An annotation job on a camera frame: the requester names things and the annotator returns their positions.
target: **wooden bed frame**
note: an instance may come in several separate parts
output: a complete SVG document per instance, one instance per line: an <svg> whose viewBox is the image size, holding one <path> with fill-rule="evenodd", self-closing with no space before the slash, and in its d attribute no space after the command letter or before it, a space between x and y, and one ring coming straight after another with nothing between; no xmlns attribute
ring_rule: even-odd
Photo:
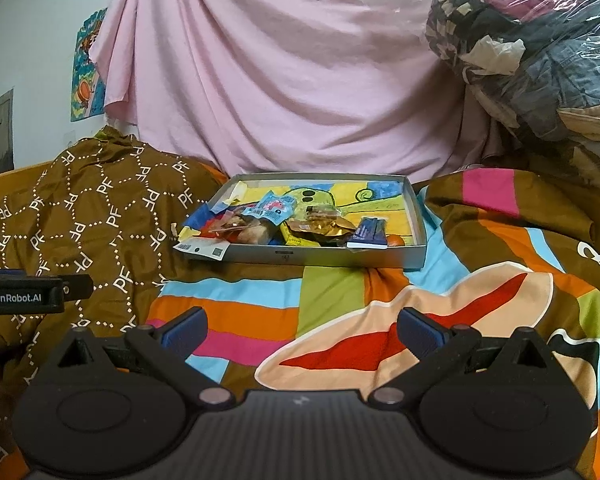
<svg viewBox="0 0 600 480"><path fill-rule="evenodd" d="M29 189L32 187L43 171L51 162L43 162L19 170L8 171L0 174L0 200L8 194Z"/></svg>

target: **lip print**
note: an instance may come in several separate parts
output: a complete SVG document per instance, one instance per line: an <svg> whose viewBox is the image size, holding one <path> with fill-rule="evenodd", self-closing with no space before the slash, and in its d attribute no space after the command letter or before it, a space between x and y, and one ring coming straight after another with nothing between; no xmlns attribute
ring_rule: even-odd
<svg viewBox="0 0 600 480"><path fill-rule="evenodd" d="M508 337L535 326L553 294L551 274L506 262L483 267L444 294L406 286L391 302L325 323L264 360L256 380L275 390L359 389L363 397L418 359L397 338L396 319L411 306L443 326L471 324L484 336Z"/></svg>

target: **bag of clothes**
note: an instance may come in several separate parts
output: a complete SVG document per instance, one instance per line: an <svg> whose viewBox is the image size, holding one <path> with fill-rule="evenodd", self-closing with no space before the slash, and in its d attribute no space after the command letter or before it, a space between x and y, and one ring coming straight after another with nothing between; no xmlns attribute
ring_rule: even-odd
<svg viewBox="0 0 600 480"><path fill-rule="evenodd" d="M600 0L433 0L426 38L525 148L600 189Z"/></svg>

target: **ribbed gray surface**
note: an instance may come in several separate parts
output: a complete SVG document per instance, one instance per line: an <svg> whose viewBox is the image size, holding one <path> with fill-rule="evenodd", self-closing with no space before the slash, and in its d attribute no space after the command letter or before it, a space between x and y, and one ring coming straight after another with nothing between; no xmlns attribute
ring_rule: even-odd
<svg viewBox="0 0 600 480"><path fill-rule="evenodd" d="M442 462L419 441L407 418L372 410L353 392L251 392L230 412L203 415L167 460L124 480L398 478L488 477ZM565 473L547 480L577 478Z"/></svg>

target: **silver screw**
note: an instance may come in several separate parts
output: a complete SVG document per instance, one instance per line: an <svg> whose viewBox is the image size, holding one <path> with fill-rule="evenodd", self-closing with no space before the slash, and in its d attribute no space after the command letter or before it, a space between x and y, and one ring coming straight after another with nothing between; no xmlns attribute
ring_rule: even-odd
<svg viewBox="0 0 600 480"><path fill-rule="evenodd" d="M398 404L404 399L404 393L398 388L386 386L374 391L374 399L383 404Z"/></svg>
<svg viewBox="0 0 600 480"><path fill-rule="evenodd" d="M205 404L215 406L217 404L228 402L231 399L231 392L224 388L207 388L202 390L198 397Z"/></svg>

